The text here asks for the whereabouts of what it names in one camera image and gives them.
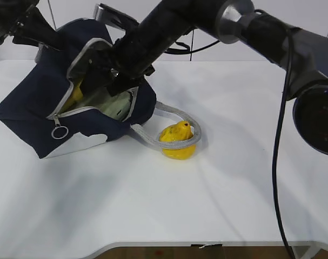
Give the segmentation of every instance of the yellow toy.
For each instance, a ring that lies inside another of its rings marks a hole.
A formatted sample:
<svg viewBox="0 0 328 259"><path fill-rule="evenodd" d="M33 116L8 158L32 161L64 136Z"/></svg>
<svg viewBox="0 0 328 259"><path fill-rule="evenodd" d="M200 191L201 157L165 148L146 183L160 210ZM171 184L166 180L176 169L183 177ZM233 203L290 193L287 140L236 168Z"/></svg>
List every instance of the yellow toy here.
<svg viewBox="0 0 328 259"><path fill-rule="evenodd" d="M161 142L182 141L191 139L193 136L189 122L180 121L175 125L171 125L164 129L160 135ZM171 150L163 149L163 153L172 159L185 160L190 158L196 150L196 145L187 148Z"/></svg>
<svg viewBox="0 0 328 259"><path fill-rule="evenodd" d="M83 93L80 89L83 79L79 80L73 87L72 93L69 99L63 105L61 112L66 112L72 105L76 102L81 101L83 98Z"/></svg>

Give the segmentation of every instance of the black robotic arm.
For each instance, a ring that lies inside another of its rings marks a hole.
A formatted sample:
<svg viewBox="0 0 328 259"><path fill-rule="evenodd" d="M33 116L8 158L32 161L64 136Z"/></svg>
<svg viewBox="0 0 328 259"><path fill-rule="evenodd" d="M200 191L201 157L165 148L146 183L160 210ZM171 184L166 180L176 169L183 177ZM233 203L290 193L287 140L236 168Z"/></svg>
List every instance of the black robotic arm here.
<svg viewBox="0 0 328 259"><path fill-rule="evenodd" d="M17 44L42 43L64 49L59 33L42 17L35 7L37 3L38 0L0 0L0 44L6 36L13 35ZM109 8L108 16L113 24L127 30L106 55L119 72L108 86L111 94L126 90L124 85L133 87L143 75L152 73L152 63L194 28L225 44L241 40L287 70L289 38L283 23L255 11L251 0L162 0L140 24L115 9ZM296 98L293 117L301 136L328 154L328 38L286 26L294 41L286 98Z"/></svg>

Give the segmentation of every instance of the white tabletop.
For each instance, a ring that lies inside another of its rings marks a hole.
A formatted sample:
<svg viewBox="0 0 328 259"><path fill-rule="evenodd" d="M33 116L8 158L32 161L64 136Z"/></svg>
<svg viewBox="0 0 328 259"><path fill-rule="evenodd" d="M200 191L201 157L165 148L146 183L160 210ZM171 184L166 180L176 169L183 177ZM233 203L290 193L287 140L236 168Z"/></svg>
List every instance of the white tabletop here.
<svg viewBox="0 0 328 259"><path fill-rule="evenodd" d="M0 62L0 101L33 61ZM284 71L268 62L158 62L158 100L203 128L196 156L170 160L132 137L39 160L0 122L0 258L93 257L117 246L281 244L271 155ZM291 242L328 246L328 156L287 107L280 207ZM174 121L155 115L156 136Z"/></svg>

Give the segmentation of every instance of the black cable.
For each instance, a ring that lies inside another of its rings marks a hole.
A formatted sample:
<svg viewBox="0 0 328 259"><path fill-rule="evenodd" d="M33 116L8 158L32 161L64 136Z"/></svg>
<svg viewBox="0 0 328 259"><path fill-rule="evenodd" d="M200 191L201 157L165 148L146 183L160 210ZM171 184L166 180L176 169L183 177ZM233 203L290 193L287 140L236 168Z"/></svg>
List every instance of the black cable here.
<svg viewBox="0 0 328 259"><path fill-rule="evenodd" d="M182 51L181 52L177 52L177 53L172 53L172 52L165 52L166 54L171 54L171 55L187 55L187 54L193 54L193 53L196 53L196 52L199 52L199 51L203 51L203 50L206 50L210 47L213 47L214 45L217 45L220 41L216 41L216 42L213 42L212 44L209 44L207 46L204 46L200 49L197 49L197 50L193 50L193 51Z"/></svg>
<svg viewBox="0 0 328 259"><path fill-rule="evenodd" d="M194 47L194 36L195 36L195 30L192 30L192 36L191 36L191 51Z"/></svg>
<svg viewBox="0 0 328 259"><path fill-rule="evenodd" d="M283 242L284 242L284 246L287 250L287 253L290 255L291 259L296 259L294 256L293 250L289 246L289 243L286 239L283 222L282 222L282 216L280 214L279 201L278 201L278 182L277 182L278 151L279 151L279 143L280 143L280 137L282 134L283 121L284 121L284 115L285 115L286 97L287 97L287 93L288 93L289 87L290 87L292 62L293 62L293 55L294 55L294 42L293 42L292 32L291 32L290 28L288 28L284 23L280 23L280 25L286 31L287 38L289 40L289 50L288 50L288 54L287 54L287 68L286 68L286 76L285 76L285 85L284 85L284 89L283 89L282 103L280 105L275 145L274 145L274 149L273 149L273 160L272 160L273 199L274 199L274 205L275 205L275 210L276 210L276 215L277 215L278 227L279 227L279 231L280 231L280 234L281 234Z"/></svg>

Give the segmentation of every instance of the gray strap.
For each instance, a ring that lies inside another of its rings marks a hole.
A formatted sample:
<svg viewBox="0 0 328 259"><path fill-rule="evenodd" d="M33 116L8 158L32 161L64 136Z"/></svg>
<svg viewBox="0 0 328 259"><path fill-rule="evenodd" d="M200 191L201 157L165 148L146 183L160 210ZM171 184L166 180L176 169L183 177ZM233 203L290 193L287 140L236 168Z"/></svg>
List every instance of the gray strap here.
<svg viewBox="0 0 328 259"><path fill-rule="evenodd" d="M156 140L148 135L148 133L145 131L145 129L140 124L134 124L131 125L131 128L147 143L158 146L160 148L165 149L182 149L190 147L194 144L196 144L202 137L202 130L200 125L189 115L187 115L185 112L173 108L171 106L165 105L163 103L157 102L156 109L174 113L178 116L180 116L183 120L186 120L190 123L191 126L194 127L194 134L191 139L183 140L183 141L174 141L174 142L161 142L159 140Z"/></svg>

